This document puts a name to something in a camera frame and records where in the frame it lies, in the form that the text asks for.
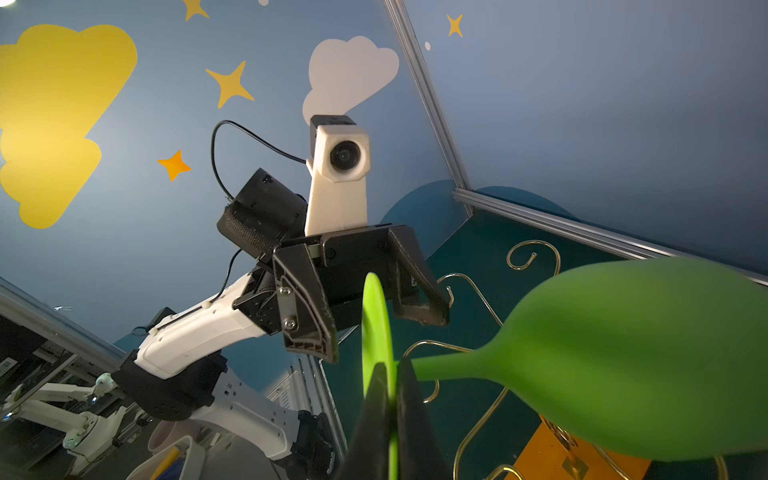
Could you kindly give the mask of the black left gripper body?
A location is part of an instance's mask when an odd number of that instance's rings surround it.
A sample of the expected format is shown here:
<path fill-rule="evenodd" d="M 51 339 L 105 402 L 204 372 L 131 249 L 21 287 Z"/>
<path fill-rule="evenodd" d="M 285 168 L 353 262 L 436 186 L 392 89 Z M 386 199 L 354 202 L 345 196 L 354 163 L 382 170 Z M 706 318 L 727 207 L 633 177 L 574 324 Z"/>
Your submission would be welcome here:
<path fill-rule="evenodd" d="M 392 301 L 393 260 L 388 228 L 382 224 L 287 241 L 286 247 L 305 244 L 327 296 L 336 330 L 360 323 L 363 284 L 369 273 L 382 282 L 385 298 Z"/>

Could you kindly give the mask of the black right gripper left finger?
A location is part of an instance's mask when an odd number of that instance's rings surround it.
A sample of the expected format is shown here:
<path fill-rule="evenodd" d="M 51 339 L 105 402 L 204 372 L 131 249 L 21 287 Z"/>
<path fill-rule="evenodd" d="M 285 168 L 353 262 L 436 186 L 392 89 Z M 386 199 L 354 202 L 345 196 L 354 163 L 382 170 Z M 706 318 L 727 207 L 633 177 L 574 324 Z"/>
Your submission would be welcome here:
<path fill-rule="evenodd" d="M 390 478 L 390 444 L 393 437 L 393 400 L 389 395 L 388 371 L 383 362 L 375 365 L 362 413 L 340 470 L 340 480 L 386 480 Z"/>

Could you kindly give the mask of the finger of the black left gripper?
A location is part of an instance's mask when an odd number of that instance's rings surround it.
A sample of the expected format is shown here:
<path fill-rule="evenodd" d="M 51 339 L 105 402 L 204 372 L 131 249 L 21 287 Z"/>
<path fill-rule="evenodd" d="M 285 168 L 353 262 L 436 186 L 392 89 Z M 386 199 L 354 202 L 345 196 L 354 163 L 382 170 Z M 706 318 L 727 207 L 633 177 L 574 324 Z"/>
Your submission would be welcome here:
<path fill-rule="evenodd" d="M 276 249 L 273 267 L 286 350 L 337 363 L 336 325 L 308 247 Z"/>
<path fill-rule="evenodd" d="M 388 228 L 393 260 L 395 313 L 422 325 L 447 326 L 450 307 L 447 293 L 428 267 L 414 230 L 406 225 Z"/>

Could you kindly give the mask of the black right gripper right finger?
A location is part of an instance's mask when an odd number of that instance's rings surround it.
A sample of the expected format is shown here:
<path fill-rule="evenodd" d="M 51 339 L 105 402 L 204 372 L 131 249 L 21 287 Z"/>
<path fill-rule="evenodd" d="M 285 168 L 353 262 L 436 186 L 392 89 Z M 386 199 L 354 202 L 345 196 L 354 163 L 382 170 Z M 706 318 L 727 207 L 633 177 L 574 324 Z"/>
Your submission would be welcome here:
<path fill-rule="evenodd" d="M 449 479 L 411 360 L 397 367 L 396 422 L 399 479 Z"/>

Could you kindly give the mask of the green wine glass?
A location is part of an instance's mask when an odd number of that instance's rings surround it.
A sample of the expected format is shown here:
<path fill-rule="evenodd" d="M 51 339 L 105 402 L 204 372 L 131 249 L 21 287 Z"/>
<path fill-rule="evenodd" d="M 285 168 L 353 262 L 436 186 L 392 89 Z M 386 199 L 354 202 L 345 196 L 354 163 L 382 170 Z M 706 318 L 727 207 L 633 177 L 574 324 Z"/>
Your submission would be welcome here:
<path fill-rule="evenodd" d="M 767 446 L 767 291 L 704 260 L 575 268 L 525 295 L 504 322 L 507 383 L 569 433 L 624 455 L 685 461 Z M 378 277 L 364 283 L 364 396 L 375 365 L 393 400 L 389 479 L 398 478 L 397 367 Z M 410 359 L 423 381 L 480 374 L 461 353 Z"/>

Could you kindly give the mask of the white robot arm outside cell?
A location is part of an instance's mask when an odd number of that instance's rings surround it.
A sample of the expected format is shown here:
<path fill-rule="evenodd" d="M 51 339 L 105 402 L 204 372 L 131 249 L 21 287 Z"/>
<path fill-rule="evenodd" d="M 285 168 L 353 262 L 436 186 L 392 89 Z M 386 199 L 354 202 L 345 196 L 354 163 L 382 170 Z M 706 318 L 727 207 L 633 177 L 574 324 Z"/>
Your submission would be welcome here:
<path fill-rule="evenodd" d="M 133 442 L 147 424 L 148 415 L 135 403 L 109 414 L 88 410 L 118 389 L 109 373 L 101 374 L 89 387 L 48 382 L 32 393 L 23 394 L 21 389 L 17 386 L 5 398 L 2 419 L 21 418 L 62 432 L 61 446 L 74 458 L 69 477 L 88 473 L 117 448 Z M 76 413 L 61 406 L 72 401 L 87 409 Z"/>

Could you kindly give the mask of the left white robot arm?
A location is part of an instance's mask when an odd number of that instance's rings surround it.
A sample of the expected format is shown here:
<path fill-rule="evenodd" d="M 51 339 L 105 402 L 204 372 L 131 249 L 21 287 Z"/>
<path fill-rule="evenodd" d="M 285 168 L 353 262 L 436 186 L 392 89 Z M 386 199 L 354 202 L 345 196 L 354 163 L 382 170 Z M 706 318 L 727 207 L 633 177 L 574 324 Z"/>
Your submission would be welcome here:
<path fill-rule="evenodd" d="M 328 417 L 282 408 L 245 387 L 224 348 L 278 334 L 291 352 L 336 362 L 337 333 L 360 323 L 369 274 L 399 316 L 431 325 L 449 319 L 448 297 L 414 231 L 368 223 L 365 178 L 318 170 L 311 178 L 310 195 L 301 198 L 256 172 L 218 229 L 257 267 L 183 312 L 159 313 L 113 373 L 153 417 L 220 427 L 250 441 L 293 479 L 334 473 Z"/>

